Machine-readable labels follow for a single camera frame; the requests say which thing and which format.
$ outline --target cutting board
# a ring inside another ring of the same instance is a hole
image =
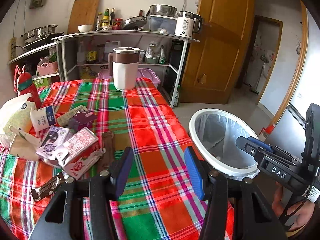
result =
[[[75,0],[70,14],[68,34],[78,33],[79,25],[92,24],[95,28],[95,20],[100,0]]]

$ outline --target electrical outlet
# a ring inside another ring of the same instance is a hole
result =
[[[16,48],[17,45],[17,37],[13,37],[9,43],[9,60],[12,60],[16,57]]]

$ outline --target wooden door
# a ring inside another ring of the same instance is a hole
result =
[[[226,104],[241,71],[254,19],[254,0],[200,0],[202,30],[190,46],[181,101]]]

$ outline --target electric kettle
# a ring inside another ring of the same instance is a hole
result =
[[[193,33],[198,33],[201,30],[202,17],[200,15],[186,11],[181,11],[178,15],[174,35],[192,38]],[[195,19],[199,20],[196,30],[194,30]]]

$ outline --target trash can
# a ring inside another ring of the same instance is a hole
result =
[[[191,117],[189,133],[202,157],[226,177],[242,180],[259,173],[253,157],[236,146],[239,136],[258,136],[235,115],[219,109],[202,109]]]

